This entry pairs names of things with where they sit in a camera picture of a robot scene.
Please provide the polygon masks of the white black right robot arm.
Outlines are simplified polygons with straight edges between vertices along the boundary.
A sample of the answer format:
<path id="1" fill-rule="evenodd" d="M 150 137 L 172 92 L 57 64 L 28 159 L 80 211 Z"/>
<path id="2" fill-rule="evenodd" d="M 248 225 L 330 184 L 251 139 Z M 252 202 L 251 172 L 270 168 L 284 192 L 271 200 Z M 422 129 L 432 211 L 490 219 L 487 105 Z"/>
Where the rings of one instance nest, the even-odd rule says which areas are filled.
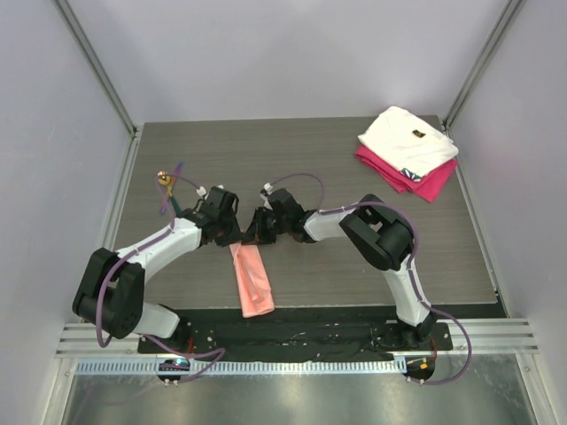
<path id="1" fill-rule="evenodd" d="M 347 238 L 383 274 L 395 301 L 401 342 L 418 350 L 431 341 L 436 319 L 413 270 L 416 232 L 403 214 L 374 194 L 329 210 L 307 210 L 286 189 L 262 195 L 264 205 L 255 210 L 243 243 L 272 244 L 283 234 L 299 243 Z"/>

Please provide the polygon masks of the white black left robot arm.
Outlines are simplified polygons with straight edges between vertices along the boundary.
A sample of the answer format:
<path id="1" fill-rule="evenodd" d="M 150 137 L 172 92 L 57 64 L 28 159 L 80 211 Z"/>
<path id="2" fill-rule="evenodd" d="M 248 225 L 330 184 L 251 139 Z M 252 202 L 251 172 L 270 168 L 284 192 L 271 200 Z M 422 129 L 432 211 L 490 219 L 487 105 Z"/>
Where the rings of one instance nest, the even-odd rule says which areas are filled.
<path id="1" fill-rule="evenodd" d="M 72 310 L 96 327 L 97 342 L 131 334 L 157 337 L 171 353 L 189 341 L 179 313 L 144 300 L 146 283 L 170 263 L 215 243 L 229 246 L 241 239 L 238 196 L 221 186 L 211 188 L 193 208 L 176 213 L 161 230 L 117 251 L 94 251 L 76 292 Z"/>

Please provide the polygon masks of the pink satin napkin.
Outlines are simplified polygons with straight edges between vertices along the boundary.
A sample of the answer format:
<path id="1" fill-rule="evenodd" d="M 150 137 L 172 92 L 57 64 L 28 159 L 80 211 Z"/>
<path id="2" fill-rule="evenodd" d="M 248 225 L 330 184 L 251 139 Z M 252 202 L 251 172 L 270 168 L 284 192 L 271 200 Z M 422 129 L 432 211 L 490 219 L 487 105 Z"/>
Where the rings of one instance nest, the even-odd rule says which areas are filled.
<path id="1" fill-rule="evenodd" d="M 233 243 L 229 248 L 243 317 L 248 319 L 273 312 L 272 289 L 258 247 Z"/>

